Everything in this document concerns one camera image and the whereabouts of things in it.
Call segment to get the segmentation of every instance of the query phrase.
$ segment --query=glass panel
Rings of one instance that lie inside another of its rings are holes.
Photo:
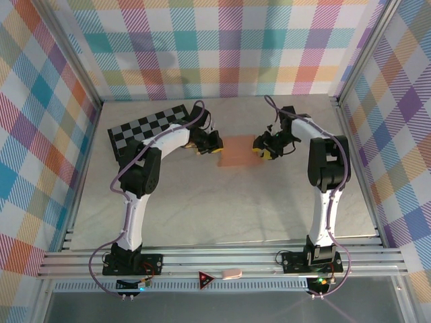
[[[305,292],[54,293],[46,322],[404,322],[390,277],[352,277],[324,300]]]

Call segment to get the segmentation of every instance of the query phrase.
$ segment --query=colorful plaid backdrop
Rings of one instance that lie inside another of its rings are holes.
[[[347,99],[378,214],[431,319],[431,0],[404,0]]]
[[[107,100],[335,91],[384,2],[51,0]]]
[[[0,1],[0,322],[22,322],[95,108],[30,0]]]

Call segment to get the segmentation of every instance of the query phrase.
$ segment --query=checkerboard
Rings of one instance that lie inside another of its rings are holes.
[[[175,106],[165,111],[157,112],[149,116],[108,129],[108,136],[118,161],[124,155],[127,143],[136,139],[142,141],[154,137],[165,131],[171,123],[189,116],[184,104]]]

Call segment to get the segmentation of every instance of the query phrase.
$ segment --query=metal rail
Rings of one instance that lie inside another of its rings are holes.
[[[352,276],[404,275],[407,267],[397,248],[384,248],[380,238],[340,238],[352,256]],[[280,250],[302,251],[303,242],[269,242],[265,244],[230,244],[221,246],[179,246],[144,248],[144,254],[164,255],[163,272],[155,279],[194,278],[198,271],[221,277],[223,270],[240,268],[244,278],[317,277],[318,274],[285,275],[275,262]],[[99,279],[102,276],[102,250],[94,257],[92,268]],[[39,271],[41,279],[90,278],[88,261],[92,250],[48,253]],[[347,268],[347,255],[340,250],[341,260]],[[141,277],[118,277],[134,279]]]

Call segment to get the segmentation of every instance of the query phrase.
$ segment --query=red warning triangle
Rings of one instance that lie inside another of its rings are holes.
[[[207,273],[204,273],[203,271],[199,271],[199,286],[201,287],[201,289],[204,289],[209,284],[211,284],[214,279],[216,278]]]

